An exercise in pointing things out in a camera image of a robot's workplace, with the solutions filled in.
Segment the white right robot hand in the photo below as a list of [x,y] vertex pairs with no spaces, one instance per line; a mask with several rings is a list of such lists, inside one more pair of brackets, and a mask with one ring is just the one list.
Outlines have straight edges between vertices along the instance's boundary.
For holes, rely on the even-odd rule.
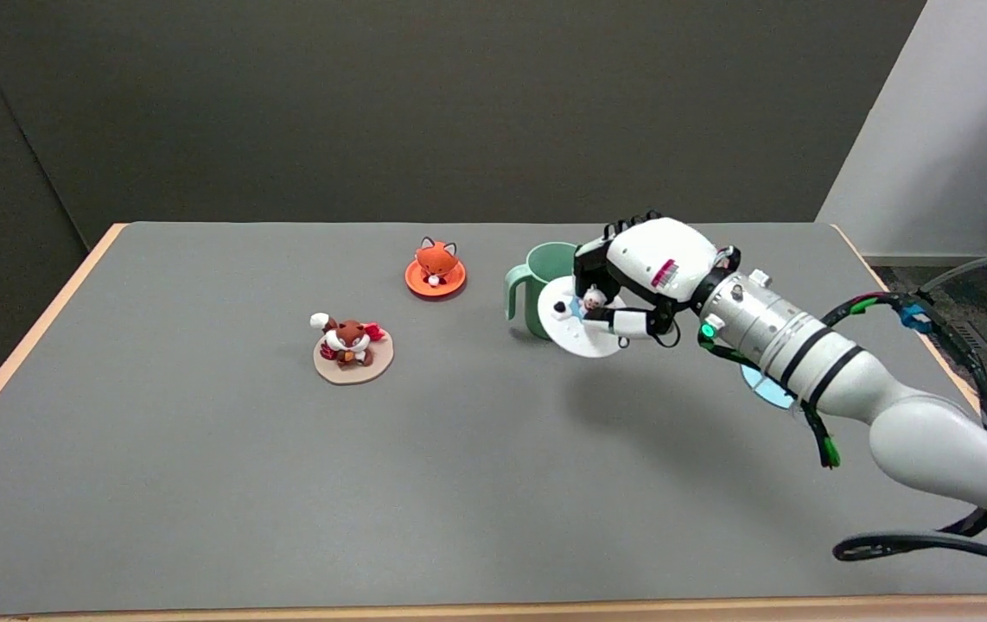
[[613,221],[574,252],[582,327],[612,334],[620,344],[651,339],[674,347],[682,339],[677,314],[700,310],[711,289],[740,263],[739,248],[714,244],[655,210]]

